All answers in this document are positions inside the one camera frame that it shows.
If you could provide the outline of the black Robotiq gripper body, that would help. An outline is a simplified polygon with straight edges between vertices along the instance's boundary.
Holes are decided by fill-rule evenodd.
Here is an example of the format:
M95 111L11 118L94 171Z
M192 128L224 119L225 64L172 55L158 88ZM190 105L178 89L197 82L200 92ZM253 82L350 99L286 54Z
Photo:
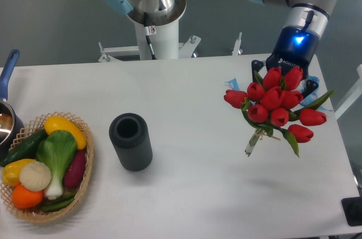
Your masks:
M270 57L266 59L266 68L281 67L285 76L294 67L303 71L303 76L309 75L309 65L318 47L319 38L296 27L282 29L278 41Z

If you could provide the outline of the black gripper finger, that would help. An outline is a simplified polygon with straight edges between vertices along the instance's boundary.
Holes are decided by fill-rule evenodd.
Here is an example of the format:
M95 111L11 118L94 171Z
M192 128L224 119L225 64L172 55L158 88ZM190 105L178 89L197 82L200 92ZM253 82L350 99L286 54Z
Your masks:
M265 60L253 60L251 61L251 68L252 68L252 79L253 82L258 84L262 84L263 78L259 74L259 72L266 66Z
M304 90L301 92L303 100L306 100L309 96L315 95L315 91L319 87L319 78L316 76L308 76L304 80Z

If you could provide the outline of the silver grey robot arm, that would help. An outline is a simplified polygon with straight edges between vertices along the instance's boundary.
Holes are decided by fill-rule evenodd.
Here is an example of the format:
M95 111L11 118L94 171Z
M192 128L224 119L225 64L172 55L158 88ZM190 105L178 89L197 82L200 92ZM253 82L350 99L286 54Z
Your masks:
M142 60L177 59L191 56L191 46L179 44L179 19L186 0L103 0L115 12L134 23L139 56ZM308 68L337 0L250 0L255 3L285 5L291 12L270 57L253 62L252 70L281 67L285 75L293 67L303 71L303 97L318 85Z

